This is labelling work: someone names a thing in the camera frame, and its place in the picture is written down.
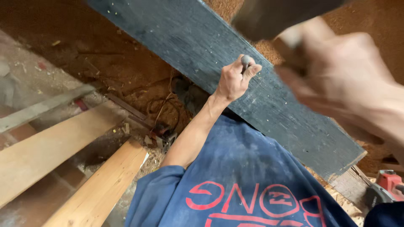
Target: dark painted beam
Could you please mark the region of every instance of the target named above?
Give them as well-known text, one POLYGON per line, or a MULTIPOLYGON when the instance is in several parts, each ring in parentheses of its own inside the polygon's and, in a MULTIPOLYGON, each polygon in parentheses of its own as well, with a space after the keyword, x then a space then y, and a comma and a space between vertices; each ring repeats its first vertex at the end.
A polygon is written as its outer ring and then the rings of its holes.
POLYGON ((216 89, 222 66, 241 53, 252 56, 263 70, 230 108, 263 134, 275 138, 324 179, 331 181, 366 154, 331 119, 298 104, 274 73, 272 64, 204 2, 88 3, 209 93, 216 89))

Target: wooden joist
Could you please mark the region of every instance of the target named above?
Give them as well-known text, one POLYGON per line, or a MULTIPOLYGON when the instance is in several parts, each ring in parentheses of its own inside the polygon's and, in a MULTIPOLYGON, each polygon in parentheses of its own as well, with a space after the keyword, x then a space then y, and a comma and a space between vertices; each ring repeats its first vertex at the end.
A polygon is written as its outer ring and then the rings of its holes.
POLYGON ((12 130, 20 125, 28 123, 42 114, 58 107, 67 104, 73 99, 88 94, 96 88, 92 85, 85 84, 79 88, 70 90, 64 94, 57 95, 40 103, 34 104, 30 107, 17 111, 9 116, 0 119, 0 133, 12 130))
POLYGON ((139 171, 147 152, 125 142, 43 227, 100 227, 139 171))
POLYGON ((0 208, 126 117, 112 101, 0 152, 0 208))
POLYGON ((371 184, 372 182, 356 165, 330 183, 337 192, 351 201, 364 214, 369 212, 364 196, 366 189, 371 184))

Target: blurred hand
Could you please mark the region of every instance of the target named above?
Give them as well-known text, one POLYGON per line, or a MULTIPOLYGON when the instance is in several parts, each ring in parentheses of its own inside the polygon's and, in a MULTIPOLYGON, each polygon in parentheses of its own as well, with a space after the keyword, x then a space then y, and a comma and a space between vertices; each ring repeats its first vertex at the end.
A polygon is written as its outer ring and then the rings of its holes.
POLYGON ((214 93, 215 96, 224 99, 228 102, 232 102, 240 98, 248 88, 248 82, 253 78, 262 66, 255 64, 253 58, 250 58, 247 70, 241 74, 243 65, 241 63, 241 57, 238 56, 232 64, 224 66, 222 68, 222 74, 220 76, 219 84, 214 93))
POLYGON ((319 18, 302 24, 301 32, 307 74, 276 67, 277 74, 313 111, 335 118, 345 130, 356 125, 371 131, 367 124, 374 120, 374 110, 385 108, 399 86, 372 38, 366 33, 335 36, 319 18))

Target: person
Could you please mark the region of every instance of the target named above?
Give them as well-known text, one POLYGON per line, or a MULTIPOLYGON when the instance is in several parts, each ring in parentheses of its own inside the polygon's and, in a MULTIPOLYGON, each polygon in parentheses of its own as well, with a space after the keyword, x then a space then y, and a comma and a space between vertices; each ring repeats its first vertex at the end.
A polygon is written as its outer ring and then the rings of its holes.
MULTIPOLYGON (((301 26, 306 75, 276 68, 296 99, 351 132, 403 147, 404 88, 392 78, 371 37, 335 36, 318 18, 301 26)), ((221 116, 261 70, 251 59, 241 74, 241 56, 223 67, 216 91, 160 168, 138 180, 125 226, 356 226, 280 144, 221 116)), ((403 163, 402 155, 396 157, 403 163)), ((402 208, 401 203, 378 205, 365 226, 400 226, 402 208)))

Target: blue shirt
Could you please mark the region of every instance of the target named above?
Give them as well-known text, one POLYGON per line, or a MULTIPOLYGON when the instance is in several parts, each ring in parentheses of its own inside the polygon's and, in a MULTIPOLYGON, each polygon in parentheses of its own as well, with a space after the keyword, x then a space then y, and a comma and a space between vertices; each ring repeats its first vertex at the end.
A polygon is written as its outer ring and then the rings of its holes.
POLYGON ((195 161, 137 182, 125 226, 356 226, 275 140, 220 116, 195 161))

